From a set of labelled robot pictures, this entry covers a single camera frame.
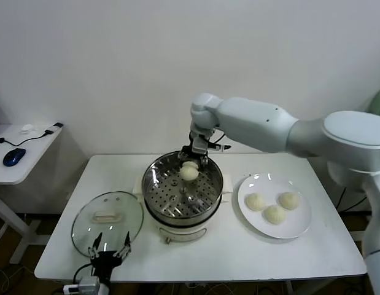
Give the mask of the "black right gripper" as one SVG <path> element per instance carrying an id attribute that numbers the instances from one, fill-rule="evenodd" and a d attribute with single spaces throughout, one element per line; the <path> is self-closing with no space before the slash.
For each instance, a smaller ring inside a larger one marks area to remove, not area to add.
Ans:
<path id="1" fill-rule="evenodd" d="M 199 154 L 200 165 L 205 167 L 208 164 L 209 158 L 207 153 L 209 150 L 215 149 L 215 144 L 210 142 L 210 138 L 214 134 L 213 130 L 206 130 L 205 132 L 190 131 L 190 146 L 183 146 L 179 151 L 179 160 L 190 160 L 194 154 Z"/>

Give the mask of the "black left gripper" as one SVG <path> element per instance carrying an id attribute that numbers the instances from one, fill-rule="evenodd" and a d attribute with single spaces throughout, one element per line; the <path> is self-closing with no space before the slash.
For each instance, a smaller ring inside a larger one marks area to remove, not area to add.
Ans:
<path id="1" fill-rule="evenodd" d="M 131 252 L 130 233 L 127 232 L 123 247 L 115 251 L 98 252 L 103 233 L 100 232 L 94 239 L 92 246 L 88 247 L 88 255 L 93 267 L 93 276 L 98 278 L 110 278 L 112 271 L 122 264 L 122 258 L 126 258 Z"/>

